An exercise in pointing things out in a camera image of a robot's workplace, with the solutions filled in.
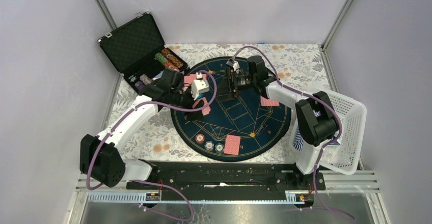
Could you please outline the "red chip row in case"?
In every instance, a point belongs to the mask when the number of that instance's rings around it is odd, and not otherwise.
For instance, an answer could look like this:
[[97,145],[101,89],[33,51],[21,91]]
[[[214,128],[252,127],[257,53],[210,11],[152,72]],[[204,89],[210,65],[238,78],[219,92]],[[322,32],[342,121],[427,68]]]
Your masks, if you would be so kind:
[[164,63],[164,66],[165,66],[165,68],[167,68],[167,69],[171,69],[171,70],[174,70],[174,71],[179,71],[179,69],[173,64],[173,63],[171,63],[171,62],[165,62]]

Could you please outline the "white plastic laundry basket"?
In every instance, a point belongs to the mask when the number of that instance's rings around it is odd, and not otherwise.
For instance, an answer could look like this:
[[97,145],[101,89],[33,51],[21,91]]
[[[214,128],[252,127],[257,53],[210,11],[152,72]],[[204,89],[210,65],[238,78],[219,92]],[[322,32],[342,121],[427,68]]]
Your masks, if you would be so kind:
[[[344,175],[352,175],[357,170],[362,147],[367,109],[361,102],[331,90],[324,90],[341,120],[342,134],[338,144],[327,145],[318,166],[326,167]],[[300,135],[298,122],[295,121],[290,136],[291,147],[295,135]],[[320,147],[314,147],[304,141],[296,167],[304,175],[313,173]]]

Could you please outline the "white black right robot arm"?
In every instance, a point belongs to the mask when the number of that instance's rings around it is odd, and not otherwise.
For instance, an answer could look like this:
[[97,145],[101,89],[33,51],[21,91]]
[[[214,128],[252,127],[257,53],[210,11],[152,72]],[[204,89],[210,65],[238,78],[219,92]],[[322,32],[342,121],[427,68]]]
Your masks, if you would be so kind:
[[233,100],[239,91],[253,88],[260,96],[291,108],[304,141],[295,163],[299,171],[292,175],[292,182],[296,188],[305,189],[312,183],[311,173],[318,169],[322,148],[339,139],[340,119],[326,92],[308,94],[282,84],[259,55],[249,57],[247,63],[248,72],[241,74],[235,58],[227,61],[224,78],[217,88],[217,99],[220,102]]

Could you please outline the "black aluminium chip case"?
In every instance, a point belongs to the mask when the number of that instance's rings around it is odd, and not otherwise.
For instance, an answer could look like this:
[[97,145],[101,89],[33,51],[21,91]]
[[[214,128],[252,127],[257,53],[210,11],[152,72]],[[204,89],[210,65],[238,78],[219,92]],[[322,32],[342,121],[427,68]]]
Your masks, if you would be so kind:
[[142,74],[155,78],[165,69],[165,66],[154,58],[155,54],[161,53],[164,48],[169,49],[183,62],[183,67],[178,68],[180,72],[185,73],[190,69],[186,61],[172,48],[167,47],[150,12],[138,14],[126,24],[106,33],[97,43],[135,92],[137,89],[134,83]]

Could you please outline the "red backed card bottom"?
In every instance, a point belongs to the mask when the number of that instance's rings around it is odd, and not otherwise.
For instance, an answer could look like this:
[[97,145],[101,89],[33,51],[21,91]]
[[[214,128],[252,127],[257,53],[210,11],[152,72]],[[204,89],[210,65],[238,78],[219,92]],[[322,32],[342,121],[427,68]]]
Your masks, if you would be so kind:
[[237,135],[227,135],[225,140],[224,153],[228,155],[238,155],[240,150],[241,137]]

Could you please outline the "purple chip row in case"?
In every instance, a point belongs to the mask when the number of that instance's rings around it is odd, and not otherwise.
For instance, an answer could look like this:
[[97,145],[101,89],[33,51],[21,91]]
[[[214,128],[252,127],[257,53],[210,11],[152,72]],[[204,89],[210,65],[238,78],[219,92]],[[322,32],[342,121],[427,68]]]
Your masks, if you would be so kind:
[[137,92],[140,93],[146,85],[150,85],[153,82],[153,79],[151,79],[146,74],[142,74],[138,80],[134,83],[135,88],[137,89]]

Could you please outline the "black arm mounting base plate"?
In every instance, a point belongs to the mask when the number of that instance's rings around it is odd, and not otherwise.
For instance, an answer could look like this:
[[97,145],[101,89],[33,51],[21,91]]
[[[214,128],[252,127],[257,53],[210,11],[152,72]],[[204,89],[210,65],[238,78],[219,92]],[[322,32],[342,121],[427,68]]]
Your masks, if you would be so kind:
[[149,182],[179,190],[190,201],[282,201],[286,191],[324,190],[323,175],[303,175],[295,164],[151,162]]

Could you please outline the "round dark blue poker mat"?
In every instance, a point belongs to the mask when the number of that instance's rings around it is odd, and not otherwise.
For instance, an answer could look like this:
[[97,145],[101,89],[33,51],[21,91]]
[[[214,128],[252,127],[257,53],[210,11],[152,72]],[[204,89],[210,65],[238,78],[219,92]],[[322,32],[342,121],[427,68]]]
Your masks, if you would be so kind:
[[[171,118],[181,139],[195,152],[206,158],[223,162],[238,162],[259,156],[271,149],[287,135],[291,123],[291,109],[283,104],[280,106],[262,106],[260,95],[253,88],[240,91],[240,95],[232,101],[218,102],[214,100],[209,106],[209,115],[193,121],[184,116],[184,112],[171,110]],[[207,151],[204,144],[212,141],[214,145],[224,144],[212,139],[210,132],[213,127],[222,127],[227,135],[241,137],[238,155],[218,154]],[[205,136],[205,142],[198,144],[196,134]]]

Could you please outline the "red chip stack bottom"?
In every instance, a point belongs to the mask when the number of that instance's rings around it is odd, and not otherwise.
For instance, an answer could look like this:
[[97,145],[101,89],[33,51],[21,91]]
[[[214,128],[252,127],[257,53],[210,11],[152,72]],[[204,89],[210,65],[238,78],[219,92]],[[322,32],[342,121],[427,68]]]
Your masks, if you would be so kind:
[[204,134],[201,134],[201,133],[196,134],[195,141],[198,144],[204,143],[205,142],[205,136],[204,136]]

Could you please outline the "brown chip row in case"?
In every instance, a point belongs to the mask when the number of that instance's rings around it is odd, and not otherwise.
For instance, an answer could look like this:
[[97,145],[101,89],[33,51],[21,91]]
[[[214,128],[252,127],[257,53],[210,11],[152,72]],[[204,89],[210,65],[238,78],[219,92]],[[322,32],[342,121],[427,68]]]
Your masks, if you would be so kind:
[[173,55],[173,53],[170,52],[169,49],[164,48],[161,50],[161,54],[170,62],[172,63],[174,66],[176,66],[177,68],[182,68],[183,67],[183,62],[181,62],[177,57],[175,57]]

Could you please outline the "red backed card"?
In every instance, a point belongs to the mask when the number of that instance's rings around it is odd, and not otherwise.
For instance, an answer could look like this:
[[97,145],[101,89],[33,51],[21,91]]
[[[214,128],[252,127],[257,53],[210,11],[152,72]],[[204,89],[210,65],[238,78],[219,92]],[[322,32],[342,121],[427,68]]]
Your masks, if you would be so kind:
[[260,103],[262,106],[280,106],[280,102],[272,99],[260,97]]
[[190,86],[195,80],[207,80],[207,75],[201,73],[198,75],[190,74],[190,75],[186,75],[183,79],[184,79],[184,85]]
[[224,153],[228,155],[238,155],[240,150],[241,137],[237,135],[227,135],[225,140]]

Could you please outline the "blue yellow chip stack bottom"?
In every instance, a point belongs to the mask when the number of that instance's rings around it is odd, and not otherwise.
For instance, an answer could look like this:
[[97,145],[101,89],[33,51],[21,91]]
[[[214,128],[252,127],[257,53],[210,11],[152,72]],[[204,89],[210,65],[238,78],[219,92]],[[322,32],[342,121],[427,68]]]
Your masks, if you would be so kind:
[[214,146],[214,150],[215,150],[215,152],[218,153],[218,154],[223,154],[223,153],[224,153],[224,148],[225,148],[225,145],[224,145],[224,144],[221,144],[221,143],[216,144],[216,145]]

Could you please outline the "blue white striped cloth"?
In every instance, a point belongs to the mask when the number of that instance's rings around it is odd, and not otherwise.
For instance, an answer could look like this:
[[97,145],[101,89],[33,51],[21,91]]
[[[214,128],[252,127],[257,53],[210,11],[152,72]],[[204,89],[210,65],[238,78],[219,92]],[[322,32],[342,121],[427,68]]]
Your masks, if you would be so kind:
[[301,151],[303,148],[303,144],[304,144],[303,137],[301,135],[295,135],[293,140],[293,147],[296,150]]

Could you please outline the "clear dealer button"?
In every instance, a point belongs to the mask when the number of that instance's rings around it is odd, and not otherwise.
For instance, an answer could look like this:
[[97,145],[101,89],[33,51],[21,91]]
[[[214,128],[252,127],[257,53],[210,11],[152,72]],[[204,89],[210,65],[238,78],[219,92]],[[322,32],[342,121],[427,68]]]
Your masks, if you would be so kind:
[[219,126],[213,127],[210,135],[217,142],[224,142],[226,140],[225,129]]

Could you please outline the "floral patterned tablecloth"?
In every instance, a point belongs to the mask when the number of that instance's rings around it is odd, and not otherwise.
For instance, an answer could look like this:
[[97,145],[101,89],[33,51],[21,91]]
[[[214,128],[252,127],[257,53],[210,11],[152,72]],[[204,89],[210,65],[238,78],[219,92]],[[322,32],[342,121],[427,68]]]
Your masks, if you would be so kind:
[[[329,87],[328,76],[316,44],[171,44],[174,50],[194,71],[207,70],[215,79],[223,77],[225,63],[239,51],[239,58],[264,52],[275,67],[281,81],[297,89]],[[241,163],[294,163],[299,151],[291,147],[295,119],[291,114],[290,128],[280,142],[263,154]],[[150,161],[217,162],[192,150],[177,133],[171,109],[163,108],[145,122],[120,152],[125,159]]]

